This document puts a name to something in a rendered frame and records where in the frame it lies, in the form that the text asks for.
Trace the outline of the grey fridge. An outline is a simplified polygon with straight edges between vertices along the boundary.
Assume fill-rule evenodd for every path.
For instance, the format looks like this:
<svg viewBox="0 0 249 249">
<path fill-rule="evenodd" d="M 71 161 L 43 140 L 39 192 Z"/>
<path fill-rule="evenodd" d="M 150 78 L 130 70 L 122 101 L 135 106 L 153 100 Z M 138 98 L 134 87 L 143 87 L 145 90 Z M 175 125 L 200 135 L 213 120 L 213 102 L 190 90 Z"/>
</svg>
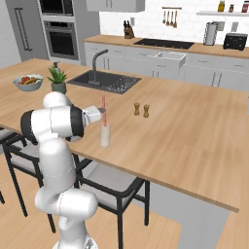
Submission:
<svg viewBox="0 0 249 249">
<path fill-rule="evenodd" d="M 37 0 L 5 0 L 22 61 L 48 59 Z"/>
</svg>

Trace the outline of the black toaster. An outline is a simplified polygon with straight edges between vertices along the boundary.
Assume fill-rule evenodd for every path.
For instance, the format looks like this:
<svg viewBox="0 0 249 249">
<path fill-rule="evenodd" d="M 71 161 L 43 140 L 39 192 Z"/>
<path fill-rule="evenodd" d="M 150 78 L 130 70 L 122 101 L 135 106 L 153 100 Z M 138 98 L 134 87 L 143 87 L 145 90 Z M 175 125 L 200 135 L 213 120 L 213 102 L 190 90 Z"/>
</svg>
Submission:
<svg viewBox="0 0 249 249">
<path fill-rule="evenodd" d="M 243 51 L 246 45 L 248 35 L 245 33 L 227 33 L 223 49 Z"/>
</svg>

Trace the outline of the red white striped straw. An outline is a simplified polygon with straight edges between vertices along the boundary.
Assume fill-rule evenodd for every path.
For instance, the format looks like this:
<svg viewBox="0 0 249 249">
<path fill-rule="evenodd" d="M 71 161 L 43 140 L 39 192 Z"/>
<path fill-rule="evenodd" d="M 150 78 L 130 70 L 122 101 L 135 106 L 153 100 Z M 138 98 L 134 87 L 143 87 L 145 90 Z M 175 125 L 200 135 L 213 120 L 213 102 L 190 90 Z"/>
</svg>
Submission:
<svg viewBox="0 0 249 249">
<path fill-rule="evenodd" d="M 106 100 L 105 100 L 105 95 L 101 96 L 102 98 L 102 108 L 104 109 L 102 116 L 103 116 L 103 124 L 104 126 L 107 126 L 107 116 L 106 116 Z"/>
</svg>

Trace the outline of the grey base cupboard run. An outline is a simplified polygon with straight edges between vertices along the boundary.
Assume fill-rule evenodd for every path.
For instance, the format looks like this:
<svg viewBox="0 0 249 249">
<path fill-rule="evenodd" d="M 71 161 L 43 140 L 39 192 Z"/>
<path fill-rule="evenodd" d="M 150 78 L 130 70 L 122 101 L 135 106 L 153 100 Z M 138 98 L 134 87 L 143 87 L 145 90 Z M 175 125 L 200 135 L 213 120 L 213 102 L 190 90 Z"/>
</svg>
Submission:
<svg viewBox="0 0 249 249">
<path fill-rule="evenodd" d="M 87 66 L 92 66 L 94 55 L 103 50 L 108 50 L 108 53 L 97 59 L 97 69 L 121 71 L 215 88 L 249 91 L 249 59 L 185 53 L 185 64 L 179 70 L 174 71 L 156 66 L 155 60 L 158 53 L 176 53 L 173 51 L 85 42 Z"/>
</svg>

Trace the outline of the dark grey tap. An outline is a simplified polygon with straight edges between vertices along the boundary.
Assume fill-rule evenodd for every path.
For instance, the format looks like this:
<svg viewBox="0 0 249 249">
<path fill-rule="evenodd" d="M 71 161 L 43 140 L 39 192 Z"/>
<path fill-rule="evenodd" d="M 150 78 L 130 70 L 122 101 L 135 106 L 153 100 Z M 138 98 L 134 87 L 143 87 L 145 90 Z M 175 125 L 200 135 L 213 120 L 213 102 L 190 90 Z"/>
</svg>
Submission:
<svg viewBox="0 0 249 249">
<path fill-rule="evenodd" d="M 105 53 L 108 53 L 108 50 L 103 50 L 103 51 L 96 53 L 92 59 L 92 73 L 89 76 L 89 84 L 92 86 L 96 86 L 96 87 L 101 86 L 101 83 L 96 80 L 96 61 L 101 55 Z"/>
</svg>

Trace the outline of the black chair grey seat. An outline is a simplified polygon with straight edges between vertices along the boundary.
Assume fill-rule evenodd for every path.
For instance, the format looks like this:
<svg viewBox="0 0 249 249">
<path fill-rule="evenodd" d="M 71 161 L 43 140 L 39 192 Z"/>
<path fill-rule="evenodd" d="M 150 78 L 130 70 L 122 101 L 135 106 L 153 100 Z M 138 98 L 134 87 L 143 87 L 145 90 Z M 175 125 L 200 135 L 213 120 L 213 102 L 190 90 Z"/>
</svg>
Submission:
<svg viewBox="0 0 249 249">
<path fill-rule="evenodd" d="M 39 148 L 28 143 L 27 139 L 16 132 L 3 139 L 3 152 L 18 195 L 22 213 L 28 216 L 15 170 L 19 170 L 37 179 L 39 187 L 43 187 L 43 175 L 39 166 Z"/>
<path fill-rule="evenodd" d="M 144 203 L 144 225 L 149 225 L 150 182 L 102 163 L 84 177 L 83 170 L 90 164 L 89 159 L 77 164 L 77 181 L 82 190 L 96 195 L 99 207 L 117 215 L 119 249 L 124 249 L 123 214 L 133 199 Z"/>
</svg>

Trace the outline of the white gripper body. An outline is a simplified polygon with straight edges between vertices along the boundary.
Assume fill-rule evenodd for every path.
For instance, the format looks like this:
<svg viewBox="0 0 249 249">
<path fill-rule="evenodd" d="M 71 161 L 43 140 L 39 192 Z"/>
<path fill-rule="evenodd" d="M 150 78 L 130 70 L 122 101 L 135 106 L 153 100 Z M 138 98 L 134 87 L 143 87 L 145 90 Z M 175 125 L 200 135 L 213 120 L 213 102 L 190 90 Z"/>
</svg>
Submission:
<svg viewBox="0 0 249 249">
<path fill-rule="evenodd" d="M 101 120 L 102 114 L 96 106 L 90 106 L 84 111 L 86 121 L 88 124 L 92 124 Z"/>
</svg>

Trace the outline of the black hob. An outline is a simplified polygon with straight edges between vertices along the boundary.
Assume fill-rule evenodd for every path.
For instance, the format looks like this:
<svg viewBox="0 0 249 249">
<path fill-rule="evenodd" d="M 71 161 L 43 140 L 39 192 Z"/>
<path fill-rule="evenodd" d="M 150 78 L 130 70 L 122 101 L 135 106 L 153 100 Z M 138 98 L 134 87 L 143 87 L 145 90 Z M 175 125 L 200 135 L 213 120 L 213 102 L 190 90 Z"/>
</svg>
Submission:
<svg viewBox="0 0 249 249">
<path fill-rule="evenodd" d="M 136 42 L 136 45 L 140 45 L 140 46 L 182 49 L 182 50 L 188 50 L 193 44 L 194 44 L 193 42 L 148 39 L 148 38 L 144 38 Z"/>
</svg>

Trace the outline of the grey bowl of fruit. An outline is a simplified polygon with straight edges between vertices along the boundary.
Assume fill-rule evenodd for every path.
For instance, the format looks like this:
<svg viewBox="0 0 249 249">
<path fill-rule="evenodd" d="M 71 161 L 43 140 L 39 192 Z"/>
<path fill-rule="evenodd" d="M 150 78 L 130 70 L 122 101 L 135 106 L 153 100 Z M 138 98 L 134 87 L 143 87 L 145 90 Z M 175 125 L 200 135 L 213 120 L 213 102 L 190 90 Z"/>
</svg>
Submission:
<svg viewBox="0 0 249 249">
<path fill-rule="evenodd" d="M 43 77 L 37 74 L 27 74 L 14 79 L 14 85 L 21 91 L 34 91 L 43 82 Z"/>
</svg>

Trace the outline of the grey wall cupboard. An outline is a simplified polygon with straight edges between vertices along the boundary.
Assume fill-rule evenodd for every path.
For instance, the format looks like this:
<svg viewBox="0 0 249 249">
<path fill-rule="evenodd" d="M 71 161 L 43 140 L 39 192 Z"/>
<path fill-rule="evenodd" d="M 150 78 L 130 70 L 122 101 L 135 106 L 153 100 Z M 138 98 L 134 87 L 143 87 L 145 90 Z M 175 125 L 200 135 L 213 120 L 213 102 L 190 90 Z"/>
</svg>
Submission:
<svg viewBox="0 0 249 249">
<path fill-rule="evenodd" d="M 90 12 L 139 13 L 145 10 L 145 0 L 87 0 Z"/>
</svg>

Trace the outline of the white wall shelf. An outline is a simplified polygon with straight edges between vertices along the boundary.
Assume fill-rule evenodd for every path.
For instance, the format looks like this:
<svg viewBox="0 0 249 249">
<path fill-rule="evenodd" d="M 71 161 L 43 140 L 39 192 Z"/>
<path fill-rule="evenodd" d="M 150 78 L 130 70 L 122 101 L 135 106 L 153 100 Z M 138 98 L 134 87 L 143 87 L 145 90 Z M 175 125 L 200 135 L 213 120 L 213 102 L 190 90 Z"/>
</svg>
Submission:
<svg viewBox="0 0 249 249">
<path fill-rule="evenodd" d="M 196 13 L 198 16 L 218 16 L 218 17 L 249 17 L 249 12 L 218 12 L 218 11 L 199 11 Z"/>
</svg>

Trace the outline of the green potted plant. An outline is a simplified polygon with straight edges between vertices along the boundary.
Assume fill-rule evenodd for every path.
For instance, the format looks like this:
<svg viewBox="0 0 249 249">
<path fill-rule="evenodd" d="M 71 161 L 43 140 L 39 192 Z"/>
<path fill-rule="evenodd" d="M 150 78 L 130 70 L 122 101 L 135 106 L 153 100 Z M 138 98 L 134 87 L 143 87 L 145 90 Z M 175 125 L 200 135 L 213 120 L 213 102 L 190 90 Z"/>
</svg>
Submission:
<svg viewBox="0 0 249 249">
<path fill-rule="evenodd" d="M 51 82 L 52 91 L 58 91 L 60 93 L 66 93 L 66 79 L 67 76 L 64 72 L 60 72 L 57 68 L 51 66 L 49 68 L 51 76 L 48 80 Z"/>
</svg>

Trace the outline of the white drawer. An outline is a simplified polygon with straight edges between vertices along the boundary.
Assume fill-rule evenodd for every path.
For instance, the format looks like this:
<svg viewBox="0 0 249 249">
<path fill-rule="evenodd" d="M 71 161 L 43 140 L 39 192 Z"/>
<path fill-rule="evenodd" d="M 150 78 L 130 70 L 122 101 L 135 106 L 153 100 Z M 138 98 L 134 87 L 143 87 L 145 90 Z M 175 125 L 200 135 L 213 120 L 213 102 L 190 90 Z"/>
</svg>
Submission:
<svg viewBox="0 0 249 249">
<path fill-rule="evenodd" d="M 160 52 L 155 56 L 155 60 L 156 66 L 176 71 L 185 64 L 186 55 L 184 53 Z"/>
</svg>

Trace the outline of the steel black oven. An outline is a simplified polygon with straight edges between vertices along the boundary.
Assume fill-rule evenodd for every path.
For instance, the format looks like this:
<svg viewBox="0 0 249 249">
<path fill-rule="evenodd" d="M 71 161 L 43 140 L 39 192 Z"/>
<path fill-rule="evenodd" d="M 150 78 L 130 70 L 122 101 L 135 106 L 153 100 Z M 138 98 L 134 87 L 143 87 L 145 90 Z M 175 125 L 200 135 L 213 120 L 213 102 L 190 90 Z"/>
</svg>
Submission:
<svg viewBox="0 0 249 249">
<path fill-rule="evenodd" d="M 78 60 L 78 48 L 73 22 L 45 21 L 50 55 Z"/>
</svg>

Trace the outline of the black microwave oven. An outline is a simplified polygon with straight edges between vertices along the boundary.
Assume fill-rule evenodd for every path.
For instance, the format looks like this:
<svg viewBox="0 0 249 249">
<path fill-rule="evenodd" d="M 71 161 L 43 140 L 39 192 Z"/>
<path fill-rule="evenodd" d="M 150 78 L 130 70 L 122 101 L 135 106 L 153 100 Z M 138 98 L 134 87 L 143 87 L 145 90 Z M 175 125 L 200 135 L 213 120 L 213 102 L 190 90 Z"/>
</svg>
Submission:
<svg viewBox="0 0 249 249">
<path fill-rule="evenodd" d="M 39 0 L 41 10 L 46 15 L 74 15 L 72 0 Z"/>
</svg>

